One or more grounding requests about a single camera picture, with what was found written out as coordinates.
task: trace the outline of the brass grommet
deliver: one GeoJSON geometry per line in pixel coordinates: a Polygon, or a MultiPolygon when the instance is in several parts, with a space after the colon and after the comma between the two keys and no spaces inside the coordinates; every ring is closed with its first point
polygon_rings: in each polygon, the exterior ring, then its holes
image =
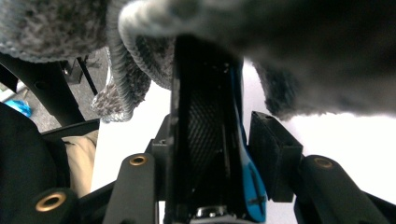
{"type": "Polygon", "coordinates": [[[48,212],[59,207],[61,204],[64,203],[64,201],[66,201],[66,195],[63,192],[54,192],[47,197],[41,199],[35,205],[35,210],[37,210],[38,212],[48,212]],[[54,203],[48,203],[51,199],[55,199],[57,201],[54,203]]]}
{"type": "Polygon", "coordinates": [[[321,167],[321,168],[325,168],[325,169],[330,169],[332,168],[332,162],[323,159],[323,158],[314,158],[314,162],[317,164],[317,166],[321,167]]]}
{"type": "Polygon", "coordinates": [[[136,156],[133,157],[129,160],[129,163],[131,163],[131,165],[143,165],[144,163],[146,163],[146,161],[148,161],[148,159],[144,156],[136,156]]]}

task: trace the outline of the gray knit fabric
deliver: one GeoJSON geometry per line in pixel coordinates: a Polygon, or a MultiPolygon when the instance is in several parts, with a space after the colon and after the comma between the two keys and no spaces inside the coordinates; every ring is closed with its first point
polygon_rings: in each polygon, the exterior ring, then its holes
{"type": "Polygon", "coordinates": [[[0,51],[40,63],[106,44],[107,0],[0,0],[0,51]]]}
{"type": "MultiPolygon", "coordinates": [[[[134,58],[120,63],[116,57],[118,68],[138,68],[117,76],[134,76],[123,79],[134,82],[144,72],[168,88],[174,45],[169,37],[191,34],[249,57],[268,109],[282,119],[329,111],[394,115],[395,12],[392,0],[0,0],[0,51],[47,62],[86,54],[108,43],[105,36],[115,36],[120,46],[110,51],[132,52],[134,58]]],[[[116,104],[109,101],[117,94],[107,87],[97,107],[135,108],[146,87],[113,86],[128,93],[116,104]]]]}
{"type": "MultiPolygon", "coordinates": [[[[128,85],[130,91],[134,95],[131,105],[133,108],[136,108],[144,101],[151,80],[136,66],[131,55],[127,55],[127,58],[128,85]]],[[[113,117],[119,116],[122,113],[122,104],[113,78],[111,78],[105,88],[94,97],[92,110],[103,118],[105,122],[113,120],[113,117]]]]}

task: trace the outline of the beige fabric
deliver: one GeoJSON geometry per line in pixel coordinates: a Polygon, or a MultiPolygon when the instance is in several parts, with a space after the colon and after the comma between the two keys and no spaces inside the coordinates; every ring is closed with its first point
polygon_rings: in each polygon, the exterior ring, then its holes
{"type": "Polygon", "coordinates": [[[91,192],[98,131],[84,136],[64,137],[70,167],[70,188],[79,198],[91,192]]]}

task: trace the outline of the white surface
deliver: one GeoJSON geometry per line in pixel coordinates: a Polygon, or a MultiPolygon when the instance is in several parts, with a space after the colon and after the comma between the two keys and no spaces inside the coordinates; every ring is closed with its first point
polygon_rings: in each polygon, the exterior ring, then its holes
{"type": "MultiPolygon", "coordinates": [[[[250,63],[244,67],[244,125],[252,110],[268,113],[260,80],[250,63]]],[[[170,91],[151,84],[150,91],[126,123],[101,123],[92,190],[115,180],[123,158],[143,152],[169,113],[170,91]]],[[[295,117],[283,125],[304,145],[304,154],[338,161],[358,186],[396,203],[396,119],[353,115],[295,117]]],[[[267,223],[295,223],[292,204],[269,203],[267,223]]]]}

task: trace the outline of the metal rivet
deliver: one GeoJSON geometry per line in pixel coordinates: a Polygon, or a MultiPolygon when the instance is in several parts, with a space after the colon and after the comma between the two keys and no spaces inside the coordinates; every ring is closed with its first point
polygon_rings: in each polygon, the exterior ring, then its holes
{"type": "Polygon", "coordinates": [[[51,193],[47,197],[41,199],[36,205],[35,210],[38,212],[48,212],[59,207],[66,201],[66,195],[63,192],[51,193]]]}
{"type": "Polygon", "coordinates": [[[129,163],[131,163],[131,165],[143,165],[144,163],[146,163],[146,161],[148,161],[148,159],[144,156],[136,156],[133,157],[129,160],[129,163]]]}
{"type": "Polygon", "coordinates": [[[196,217],[222,217],[227,215],[227,206],[208,206],[197,209],[196,217]]]}
{"type": "Polygon", "coordinates": [[[332,168],[332,162],[330,162],[326,159],[314,158],[314,162],[317,164],[317,166],[319,166],[321,168],[326,168],[326,169],[332,168]]]}

